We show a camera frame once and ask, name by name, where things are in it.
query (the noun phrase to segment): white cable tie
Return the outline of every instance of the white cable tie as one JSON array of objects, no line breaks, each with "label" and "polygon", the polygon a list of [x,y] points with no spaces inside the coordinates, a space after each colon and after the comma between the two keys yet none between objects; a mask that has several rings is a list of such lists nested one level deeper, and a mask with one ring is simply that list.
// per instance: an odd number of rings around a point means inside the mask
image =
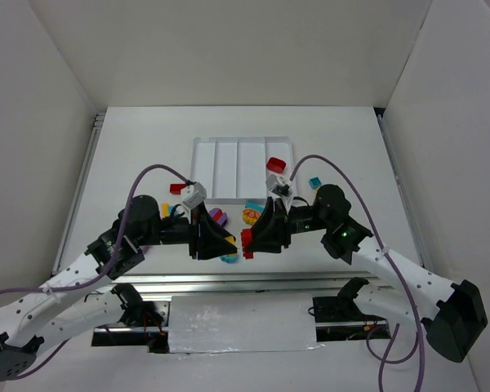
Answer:
[{"label": "white cable tie", "polygon": [[42,292],[47,294],[48,296],[52,296],[57,304],[61,303],[60,298],[53,292],[52,287],[49,283],[46,283],[46,286],[42,288]]},{"label": "white cable tie", "polygon": [[388,252],[390,252],[390,248],[385,246],[383,247],[383,249],[381,249],[381,255],[384,256],[386,255]]}]

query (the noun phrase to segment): yellow toy piece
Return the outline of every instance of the yellow toy piece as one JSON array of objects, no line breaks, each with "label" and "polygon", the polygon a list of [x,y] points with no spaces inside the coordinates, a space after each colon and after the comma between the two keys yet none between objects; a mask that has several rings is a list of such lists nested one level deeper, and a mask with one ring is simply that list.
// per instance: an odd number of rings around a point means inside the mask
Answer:
[{"label": "yellow toy piece", "polygon": [[162,203],[162,218],[167,218],[169,216],[169,204]]},{"label": "yellow toy piece", "polygon": [[243,221],[250,226],[254,225],[260,219],[260,216],[260,212],[251,208],[245,208],[242,213]]},{"label": "yellow toy piece", "polygon": [[[230,243],[232,243],[234,246],[236,246],[236,241],[234,240],[234,236],[233,235],[231,235],[229,237],[226,237],[225,239],[227,241],[229,241]],[[238,255],[238,253],[231,253],[231,254],[229,254],[227,256],[237,256],[237,255]]]}]

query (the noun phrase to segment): blue block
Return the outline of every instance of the blue block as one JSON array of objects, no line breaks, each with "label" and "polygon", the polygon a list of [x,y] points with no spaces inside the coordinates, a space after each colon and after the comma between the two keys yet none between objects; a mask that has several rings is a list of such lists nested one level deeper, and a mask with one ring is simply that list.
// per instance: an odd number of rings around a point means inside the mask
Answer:
[{"label": "blue block", "polygon": [[309,184],[310,184],[310,188],[316,190],[321,186],[321,181],[319,180],[318,177],[314,177],[309,180]]}]

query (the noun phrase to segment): wire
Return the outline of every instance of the wire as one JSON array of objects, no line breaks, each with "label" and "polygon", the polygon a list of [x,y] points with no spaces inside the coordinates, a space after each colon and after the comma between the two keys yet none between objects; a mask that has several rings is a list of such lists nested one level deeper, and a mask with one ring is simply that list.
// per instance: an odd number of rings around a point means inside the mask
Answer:
[{"label": "wire", "polygon": [[[176,209],[178,207],[181,207],[181,204],[176,204],[172,209],[171,209],[171,213],[169,214],[169,216],[171,217],[171,219],[174,219],[175,215],[176,214]],[[177,218],[181,218],[183,215],[185,215],[184,212],[182,212],[181,214],[178,214],[176,217]]]},{"label": "wire", "polygon": [[[368,222],[370,223],[370,226],[372,227],[372,231],[374,233],[374,237],[376,237],[376,241],[381,249],[383,249],[384,244],[381,239],[381,236],[379,234],[379,231],[377,231],[376,224],[374,220],[372,219],[372,214],[368,210],[367,204],[363,200],[363,197],[361,194],[358,192],[350,178],[332,161],[329,159],[326,159],[325,157],[317,154],[311,154],[303,157],[300,162],[297,163],[297,165],[294,167],[294,170],[291,173],[291,176],[289,177],[290,181],[294,180],[294,177],[296,176],[297,171],[299,170],[301,164],[305,162],[308,159],[320,159],[324,161],[325,163],[328,163],[330,166],[332,166],[343,179],[346,181],[346,183],[349,185],[349,187],[352,189],[354,194],[356,195],[356,198],[359,200],[359,203],[361,204],[361,207],[363,208],[365,215],[368,218]],[[416,324],[416,330],[417,330],[417,339],[419,340],[419,370],[417,373],[417,381],[416,381],[416,387],[414,388],[414,392],[419,392],[421,391],[421,386],[423,385],[423,379],[425,377],[425,342],[424,342],[424,334],[423,334],[423,329],[421,326],[421,319],[419,317],[419,312],[417,311],[417,305],[416,301],[414,300],[414,297],[412,295],[412,292],[410,291],[410,287],[407,284],[407,281],[403,277],[403,274],[401,274],[401,271],[399,270],[398,266],[395,264],[394,260],[392,260],[392,257],[390,256],[389,253],[385,254],[386,260],[390,263],[390,266],[392,267],[392,270],[394,270],[395,274],[398,276],[399,281],[401,282],[403,286],[403,290],[405,291],[405,294],[407,295],[408,301],[410,302],[410,305],[412,307],[412,313],[414,314],[414,322]],[[397,334],[397,331],[399,328],[396,328],[396,331],[394,332],[394,335],[390,339],[389,347],[387,347],[387,350],[390,352],[391,346],[394,344],[394,340]],[[380,371],[382,372],[385,363],[386,363],[386,357],[383,355],[383,359],[385,361],[381,362],[380,365]],[[380,392],[383,392],[382,384],[380,384]]]},{"label": "wire", "polygon": [[305,203],[305,204],[307,205],[307,207],[310,207],[309,202],[307,202],[307,201],[306,201],[304,198],[302,198],[302,197],[300,197],[300,196],[294,196],[292,199],[293,199],[293,200],[299,200],[300,202]]},{"label": "wire", "polygon": [[353,337],[356,337],[357,335],[359,335],[360,333],[364,333],[364,331],[357,331],[357,332],[354,332],[353,334],[351,335],[348,335],[346,337],[346,340],[349,341],[350,339],[352,339]]},{"label": "wire", "polygon": [[94,290],[92,292],[90,292],[89,294],[87,294],[84,298],[83,298],[83,303],[85,304],[87,302],[87,298],[89,298],[89,296],[91,294],[102,294],[101,292],[99,292],[98,290]]},{"label": "wire", "polygon": [[[101,270],[101,272],[93,279],[85,282],[85,283],[80,283],[75,286],[68,286],[68,287],[54,287],[51,290],[53,292],[72,292],[74,290],[81,290],[85,287],[90,287],[96,282],[100,281],[106,274],[109,273],[109,271],[115,266],[116,262],[118,261],[118,254],[120,252],[120,247],[122,245],[122,240],[123,240],[123,234],[125,232],[125,227],[127,226],[127,221],[129,219],[129,211],[131,210],[131,204],[132,204],[132,199],[134,198],[134,194],[136,192],[136,188],[138,187],[138,184],[141,182],[141,180],[144,178],[144,176],[155,169],[163,169],[171,174],[175,175],[178,177],[180,180],[184,181],[187,185],[192,184],[192,181],[187,179],[186,177],[182,176],[178,171],[174,170],[173,168],[167,166],[167,165],[162,165],[161,163],[156,163],[154,165],[147,166],[144,170],[141,171],[141,173],[136,177],[134,182],[132,183],[132,187],[129,190],[129,195],[127,196],[127,201],[125,203],[125,209],[123,211],[122,219],[120,221],[120,227],[118,229],[118,236],[116,238],[116,243],[114,244],[114,249],[113,249],[113,254],[111,255],[111,258],[107,264],[104,265],[104,268]],[[39,292],[44,292],[44,289],[41,287],[12,287],[12,288],[4,288],[0,290],[0,296],[2,294],[9,294],[13,292],[27,292],[27,293],[39,293]]]},{"label": "wire", "polygon": [[[376,331],[380,331],[381,329],[385,329],[385,327],[386,327],[386,325],[377,325],[377,326],[373,327],[367,335],[367,340],[365,340],[365,344],[367,345],[367,349],[370,352],[370,354],[372,354],[373,357],[375,357],[376,359],[378,359],[380,361],[383,361],[383,358],[374,352],[374,350],[370,346],[370,340],[372,339],[372,335]],[[398,328],[396,326],[394,334],[396,334],[397,331],[398,331]],[[401,359],[395,359],[395,360],[387,359],[385,362],[389,365],[399,365],[400,363],[405,363],[416,353],[417,346],[419,346],[419,340],[417,339],[417,334],[416,334],[416,342],[414,343],[414,346],[412,347],[412,350],[410,351],[410,353],[408,353],[405,357],[403,357]]]},{"label": "wire", "polygon": [[100,326],[101,328],[104,328],[105,331],[107,332],[107,336],[109,337],[109,340],[111,341],[111,345],[116,345],[116,340],[114,339],[114,334],[111,331],[111,329],[107,326],[107,324]]},{"label": "wire", "polygon": [[379,363],[379,371],[377,372],[377,386],[379,387],[379,391],[383,390],[383,370],[385,368],[385,364],[388,363],[387,359],[389,358],[390,350],[392,350],[392,346],[395,343],[395,338],[398,335],[398,331],[399,331],[399,324],[395,324],[394,334],[390,338],[389,344],[386,346],[385,353],[383,354],[383,358],[381,358],[381,361]]},{"label": "wire", "polygon": [[151,321],[156,324],[156,327],[158,327],[158,329],[160,330],[160,335],[164,336],[165,333],[163,332],[162,330],[162,325],[158,322],[157,319],[154,318],[154,316],[151,314],[151,313],[147,313],[145,312],[145,314],[147,314],[149,316],[149,318],[151,319]]}]

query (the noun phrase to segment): white table surface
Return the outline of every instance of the white table surface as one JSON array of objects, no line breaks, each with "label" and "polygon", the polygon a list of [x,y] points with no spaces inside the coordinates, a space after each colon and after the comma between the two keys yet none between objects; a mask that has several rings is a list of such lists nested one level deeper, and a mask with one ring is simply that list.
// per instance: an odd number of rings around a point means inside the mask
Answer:
[{"label": "white table surface", "polygon": [[[166,163],[189,176],[196,136],[289,136],[295,162],[307,154],[322,154],[337,163],[364,196],[384,241],[417,262],[380,128],[372,108],[360,107],[157,107],[109,108],[96,146],[87,184],[62,254],[60,267],[71,264],[86,245],[107,230],[125,205],[137,174],[153,163]],[[368,226],[354,194],[325,163],[307,161],[296,180],[299,195],[312,203],[308,184],[338,184],[352,202],[351,216]],[[140,183],[138,194],[150,194],[159,203],[176,204],[169,193],[178,180],[155,171]],[[226,229],[239,238],[246,226],[243,206],[220,205],[229,214]],[[186,245],[153,247],[145,262],[131,274],[247,274],[350,271],[334,261],[319,242],[322,233],[298,234],[281,255],[242,257],[233,265],[219,259],[194,261]]]}]

